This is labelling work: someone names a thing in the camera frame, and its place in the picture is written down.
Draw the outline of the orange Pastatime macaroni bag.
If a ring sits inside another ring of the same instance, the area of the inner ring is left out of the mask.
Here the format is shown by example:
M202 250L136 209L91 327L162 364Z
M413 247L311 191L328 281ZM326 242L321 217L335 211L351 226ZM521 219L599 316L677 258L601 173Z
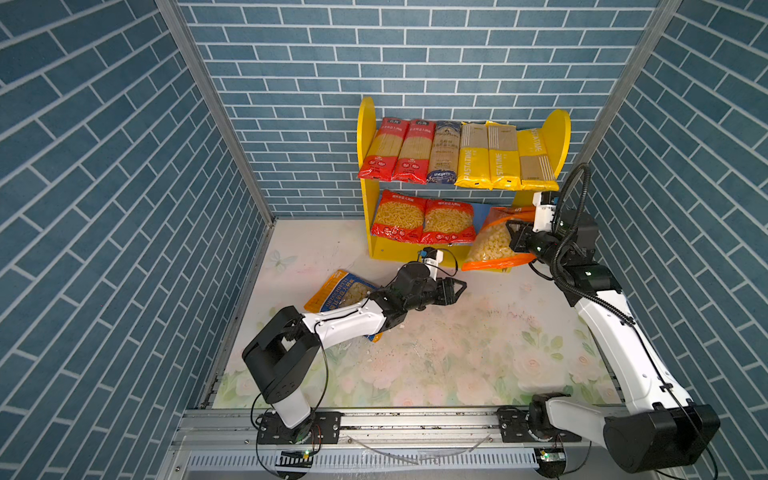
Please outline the orange Pastatime macaroni bag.
M463 271L504 270L529 264L535 256L527 251L515 252L511 247L511 234L506 226L509 220L532 223L535 216L533 206L492 207L485 218L482 229L476 235L469 253L462 265Z

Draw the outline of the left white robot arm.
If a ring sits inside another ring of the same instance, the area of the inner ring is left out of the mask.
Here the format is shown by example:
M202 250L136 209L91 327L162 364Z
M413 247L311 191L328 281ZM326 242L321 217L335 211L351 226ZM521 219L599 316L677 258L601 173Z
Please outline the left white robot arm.
M400 325L411 311L455 304L467 283L440 269L412 261L387 285L340 309L301 313L288 306L250 341L242 360L264 401L291 430L306 425L315 413L301 384L319 352L358 337L375 336Z

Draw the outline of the red fusilli bag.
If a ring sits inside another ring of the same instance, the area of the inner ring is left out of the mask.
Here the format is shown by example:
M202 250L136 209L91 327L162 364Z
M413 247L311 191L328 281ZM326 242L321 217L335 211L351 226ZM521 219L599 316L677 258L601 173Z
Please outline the red fusilli bag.
M422 240L427 200L386 190L382 193L371 234L389 240L418 244Z

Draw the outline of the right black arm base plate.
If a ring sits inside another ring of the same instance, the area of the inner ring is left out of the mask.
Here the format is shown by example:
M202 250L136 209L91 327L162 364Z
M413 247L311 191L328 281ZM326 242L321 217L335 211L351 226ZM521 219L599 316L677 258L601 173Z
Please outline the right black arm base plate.
M533 426L527 409L501 406L496 410L503 443L578 443L579 435L554 427Z

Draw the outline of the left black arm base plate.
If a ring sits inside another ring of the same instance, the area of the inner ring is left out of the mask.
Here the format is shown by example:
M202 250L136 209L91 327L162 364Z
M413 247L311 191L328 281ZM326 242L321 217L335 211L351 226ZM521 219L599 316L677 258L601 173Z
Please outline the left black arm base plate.
M298 426L288 428L276 412L267 411L262 416L258 442L265 445L337 444L341 419L341 412L320 411Z

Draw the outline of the yellow Pastatime spaghetti pack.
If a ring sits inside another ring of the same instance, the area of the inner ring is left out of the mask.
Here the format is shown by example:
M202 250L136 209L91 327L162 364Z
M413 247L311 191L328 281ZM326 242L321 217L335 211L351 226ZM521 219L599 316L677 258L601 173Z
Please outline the yellow Pastatime spaghetti pack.
M493 188L490 174L487 128L484 124L466 123L461 127L457 187Z

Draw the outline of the red spaghetti pack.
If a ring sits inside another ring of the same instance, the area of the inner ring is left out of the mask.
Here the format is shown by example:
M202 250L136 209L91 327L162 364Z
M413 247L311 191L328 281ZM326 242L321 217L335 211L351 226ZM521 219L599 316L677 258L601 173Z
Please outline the red spaghetti pack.
M409 122L392 179L404 183L427 183L428 167L437 124L416 119Z
M409 122L399 118L384 118L364 157L358 177L389 182L399 158Z

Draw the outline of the blue orecchiette pasta bag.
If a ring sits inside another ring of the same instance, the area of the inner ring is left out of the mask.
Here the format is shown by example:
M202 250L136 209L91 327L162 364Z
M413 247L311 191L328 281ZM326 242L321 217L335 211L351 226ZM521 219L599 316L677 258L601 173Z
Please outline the blue orecchiette pasta bag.
M304 305L304 310L318 314L346 308L365 300L371 292L377 289L379 289L378 285L346 270L339 269Z

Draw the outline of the red macaroni bag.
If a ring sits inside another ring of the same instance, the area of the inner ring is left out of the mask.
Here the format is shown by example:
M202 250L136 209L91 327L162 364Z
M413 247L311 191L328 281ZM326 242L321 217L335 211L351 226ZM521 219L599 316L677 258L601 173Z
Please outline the red macaroni bag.
M471 244L475 238L472 205L445 200L427 201L421 236L423 244Z

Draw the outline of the dark blue spaghetti pack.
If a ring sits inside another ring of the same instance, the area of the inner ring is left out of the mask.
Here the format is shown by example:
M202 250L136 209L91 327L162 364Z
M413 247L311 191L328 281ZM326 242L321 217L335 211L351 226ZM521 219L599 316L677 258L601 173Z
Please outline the dark blue spaghetti pack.
M460 122L438 121L430 152L427 182L454 184L458 176Z

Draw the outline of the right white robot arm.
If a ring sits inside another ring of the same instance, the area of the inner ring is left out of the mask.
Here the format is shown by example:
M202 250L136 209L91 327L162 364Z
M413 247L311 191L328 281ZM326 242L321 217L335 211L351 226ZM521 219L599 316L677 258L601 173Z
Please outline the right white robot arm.
M588 326L624 398L625 413L579 402L564 393L537 394L529 406L531 434L543 441L570 432L605 448L628 473L691 466L713 454L721 421L694 401L665 366L634 317L611 270L594 259L598 227L585 212L590 167L578 164L555 198L538 194L531 222L509 220L510 247L549 269L547 279Z

